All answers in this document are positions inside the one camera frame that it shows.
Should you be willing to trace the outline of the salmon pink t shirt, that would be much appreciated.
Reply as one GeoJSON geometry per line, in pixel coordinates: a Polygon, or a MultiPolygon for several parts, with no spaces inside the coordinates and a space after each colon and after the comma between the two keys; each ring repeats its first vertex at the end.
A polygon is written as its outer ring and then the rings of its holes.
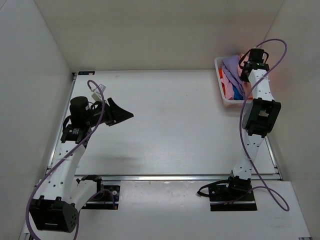
{"type": "Polygon", "coordinates": [[[238,72],[238,76],[240,77],[243,71],[243,67],[245,65],[245,62],[247,62],[249,60],[249,54],[245,55],[245,54],[240,54],[239,55],[239,62],[237,65],[237,72],[238,72]]]}

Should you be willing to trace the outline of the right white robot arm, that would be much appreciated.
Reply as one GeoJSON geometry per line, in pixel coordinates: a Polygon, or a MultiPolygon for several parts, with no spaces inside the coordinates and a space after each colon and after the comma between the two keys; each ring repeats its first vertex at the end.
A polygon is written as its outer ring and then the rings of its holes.
{"type": "Polygon", "coordinates": [[[240,79],[250,83],[250,103],[240,112],[240,140],[244,156],[232,169],[228,179],[202,186],[197,195],[213,199],[220,204],[231,204],[251,192],[254,161],[265,137],[272,131],[281,110],[281,103],[271,93],[267,64],[269,55],[263,49],[252,48],[239,60],[240,79]]]}

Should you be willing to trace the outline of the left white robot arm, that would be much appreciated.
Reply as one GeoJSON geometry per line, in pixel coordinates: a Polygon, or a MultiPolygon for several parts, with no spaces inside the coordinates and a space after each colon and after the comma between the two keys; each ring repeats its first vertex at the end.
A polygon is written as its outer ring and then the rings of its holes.
{"type": "Polygon", "coordinates": [[[80,209],[92,197],[99,199],[105,187],[98,175],[75,179],[93,131],[100,125],[109,127],[134,117],[112,98],[93,104],[85,96],[70,100],[70,114],[63,122],[57,162],[39,184],[28,213],[39,231],[71,233],[76,228],[80,209]]]}

